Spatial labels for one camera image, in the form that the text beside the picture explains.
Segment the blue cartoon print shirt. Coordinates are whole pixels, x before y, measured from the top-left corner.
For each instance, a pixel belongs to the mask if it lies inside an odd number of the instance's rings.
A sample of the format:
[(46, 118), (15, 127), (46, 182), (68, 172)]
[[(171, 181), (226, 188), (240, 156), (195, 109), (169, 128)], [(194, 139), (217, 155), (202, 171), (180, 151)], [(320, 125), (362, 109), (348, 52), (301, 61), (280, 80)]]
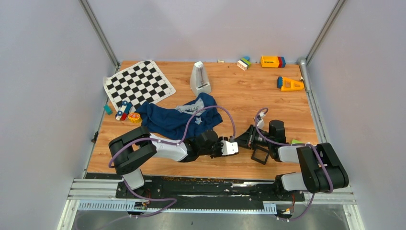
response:
[(186, 127), (188, 120), (196, 111), (213, 105), (217, 105), (214, 97), (202, 92), (196, 99), (173, 109), (145, 102), (135, 112), (142, 118), (141, 125), (147, 127), (151, 133), (179, 140), (182, 139), (185, 130), (187, 130), (186, 138), (196, 137), (222, 123), (220, 113), (212, 107), (197, 113)]

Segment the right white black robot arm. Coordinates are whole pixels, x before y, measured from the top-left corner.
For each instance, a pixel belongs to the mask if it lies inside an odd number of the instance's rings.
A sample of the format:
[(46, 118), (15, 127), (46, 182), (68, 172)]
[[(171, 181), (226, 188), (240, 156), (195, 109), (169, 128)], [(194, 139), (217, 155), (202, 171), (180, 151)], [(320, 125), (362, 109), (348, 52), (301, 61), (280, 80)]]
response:
[(279, 200), (286, 200), (293, 192), (330, 193), (349, 185), (348, 174), (330, 143), (289, 144), (281, 120), (271, 120), (268, 131), (250, 125), (235, 140), (240, 147), (261, 150), (276, 162), (299, 164), (299, 172), (275, 177), (273, 193)]

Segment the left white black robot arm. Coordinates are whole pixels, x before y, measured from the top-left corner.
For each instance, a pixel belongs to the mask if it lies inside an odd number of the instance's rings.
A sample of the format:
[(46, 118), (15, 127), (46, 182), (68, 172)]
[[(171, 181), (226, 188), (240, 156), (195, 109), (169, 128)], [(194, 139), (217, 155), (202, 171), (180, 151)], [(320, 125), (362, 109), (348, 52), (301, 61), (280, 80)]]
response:
[(238, 144), (233, 137), (219, 137), (213, 130), (184, 140), (171, 140), (150, 133), (145, 126), (111, 140), (108, 148), (112, 156), (109, 167), (123, 177), (129, 185), (128, 192), (135, 198), (146, 194), (141, 166), (151, 158), (186, 163), (200, 156), (217, 158), (238, 154)]

